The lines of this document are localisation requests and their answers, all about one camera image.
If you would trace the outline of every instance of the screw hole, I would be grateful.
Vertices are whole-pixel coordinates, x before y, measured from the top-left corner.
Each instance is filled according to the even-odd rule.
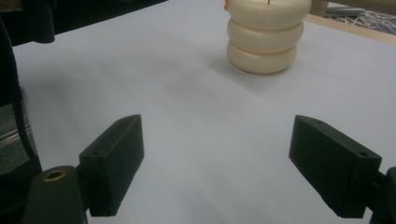
[[[92,155],[94,155],[94,156],[98,156],[98,155],[101,155],[102,154],[102,150],[101,149],[95,149],[93,152],[92,152]]]
[[[51,182],[51,181],[59,180],[59,179],[63,178],[65,175],[66,175],[65,170],[55,170],[55,171],[52,171],[51,173],[45,175],[44,181]]]
[[[358,153],[360,156],[363,156],[363,157],[366,157],[366,156],[368,156],[368,154],[367,153],[365,153],[365,152],[359,152]]]

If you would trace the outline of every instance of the stacked rings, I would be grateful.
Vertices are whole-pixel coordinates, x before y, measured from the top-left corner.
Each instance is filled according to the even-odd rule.
[[[255,74],[290,66],[310,8],[311,0],[229,0],[230,62]]]

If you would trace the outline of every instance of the cream ring stack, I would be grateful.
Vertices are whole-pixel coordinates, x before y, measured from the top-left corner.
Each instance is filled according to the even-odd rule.
[[[311,0],[229,0],[225,8],[231,15],[227,54],[235,67],[268,74],[291,65]]]

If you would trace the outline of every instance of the brass insert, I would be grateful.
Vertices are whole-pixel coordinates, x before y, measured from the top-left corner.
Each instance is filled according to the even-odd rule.
[[[46,182],[56,181],[62,179],[65,175],[66,175],[66,170],[54,170],[44,176],[44,181]]]

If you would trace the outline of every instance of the white surface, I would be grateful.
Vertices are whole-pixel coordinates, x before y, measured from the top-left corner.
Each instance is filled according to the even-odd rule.
[[[306,23],[293,65],[227,61],[222,1],[171,0],[15,48],[44,169],[141,114],[146,157],[116,217],[91,223],[368,223],[338,218],[288,158],[296,114],[395,165],[396,48]]]

